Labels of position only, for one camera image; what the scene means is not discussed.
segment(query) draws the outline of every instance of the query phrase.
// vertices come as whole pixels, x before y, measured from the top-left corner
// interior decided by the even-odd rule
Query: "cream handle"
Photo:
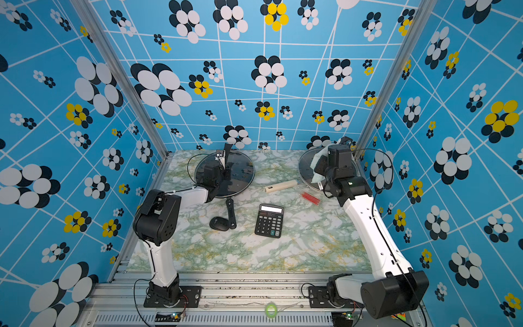
[[[295,179],[293,179],[291,181],[265,186],[264,189],[265,189],[266,193],[271,193],[274,191],[279,191],[281,189],[286,189],[289,187],[296,186],[297,184],[298,184],[298,182]]]

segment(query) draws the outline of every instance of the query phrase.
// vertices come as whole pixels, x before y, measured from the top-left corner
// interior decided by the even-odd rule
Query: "ventilation grille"
[[[189,312],[180,322],[154,322],[154,315],[142,314],[150,325],[156,326],[332,326],[330,312],[282,312],[269,319],[264,312]],[[144,326],[137,313],[106,311],[98,314],[95,327]]]

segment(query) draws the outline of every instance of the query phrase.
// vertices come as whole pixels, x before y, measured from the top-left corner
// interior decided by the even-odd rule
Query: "green tape roll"
[[[276,318],[276,315],[278,314],[278,308],[276,307],[276,304],[274,302],[267,303],[265,306],[265,315],[267,318],[273,319]]]

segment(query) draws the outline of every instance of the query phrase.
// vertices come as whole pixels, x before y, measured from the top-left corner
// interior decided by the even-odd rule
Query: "calculator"
[[[258,219],[254,233],[279,239],[283,226],[283,208],[275,205],[262,204],[258,211]]]

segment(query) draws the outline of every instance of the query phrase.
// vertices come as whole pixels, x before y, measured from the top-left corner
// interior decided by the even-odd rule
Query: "black computer mouse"
[[[229,230],[229,220],[223,217],[214,217],[209,222],[209,226],[212,229],[224,232]]]

